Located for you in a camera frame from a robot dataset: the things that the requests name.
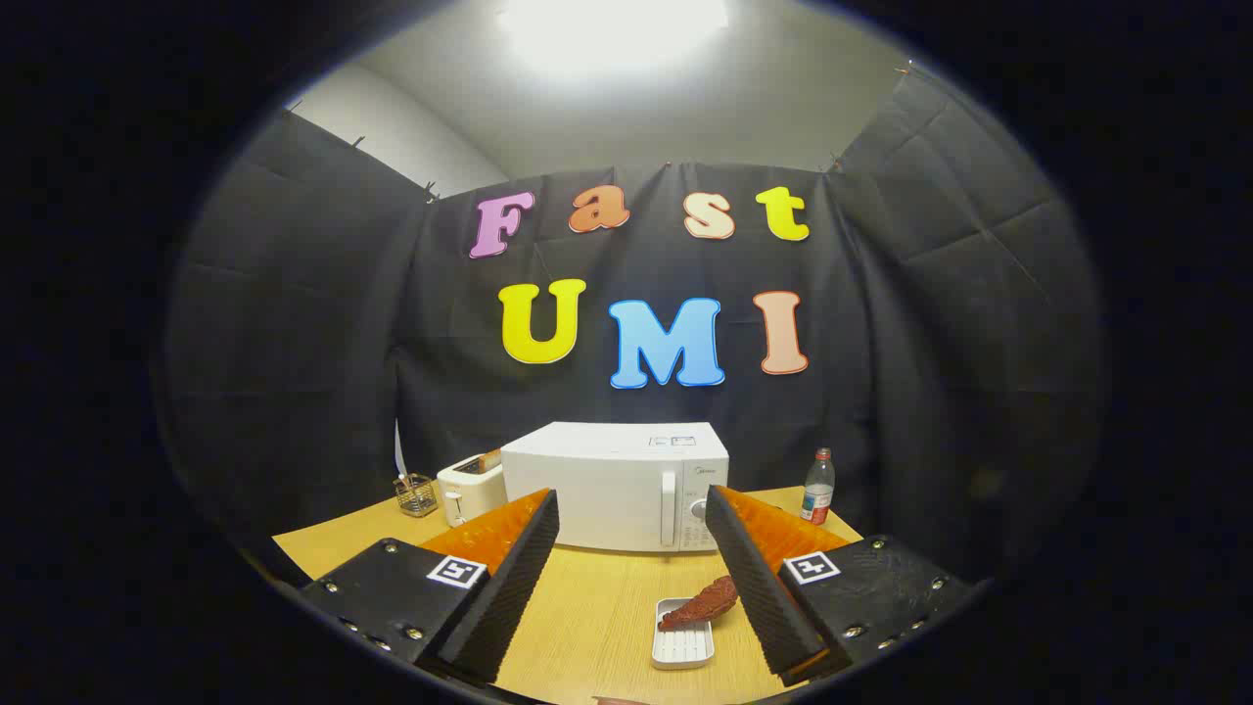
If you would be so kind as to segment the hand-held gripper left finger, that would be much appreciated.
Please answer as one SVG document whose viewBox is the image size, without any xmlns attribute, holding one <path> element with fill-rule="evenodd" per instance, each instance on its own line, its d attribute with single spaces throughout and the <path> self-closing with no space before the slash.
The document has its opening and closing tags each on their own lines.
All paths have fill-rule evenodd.
<svg viewBox="0 0 1253 705">
<path fill-rule="evenodd" d="M 299 597 L 386 657 L 495 682 L 559 530 L 558 492 L 543 488 L 424 543 L 380 538 Z"/>
</svg>

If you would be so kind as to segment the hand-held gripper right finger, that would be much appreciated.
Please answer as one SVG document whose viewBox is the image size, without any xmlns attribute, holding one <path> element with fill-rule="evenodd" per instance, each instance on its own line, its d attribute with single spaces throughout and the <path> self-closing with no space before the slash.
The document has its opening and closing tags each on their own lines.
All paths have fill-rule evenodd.
<svg viewBox="0 0 1253 705">
<path fill-rule="evenodd" d="M 901 650 L 977 590 L 902 540 L 841 538 L 724 486 L 708 491 L 704 522 L 766 665 L 787 686 Z"/>
</svg>

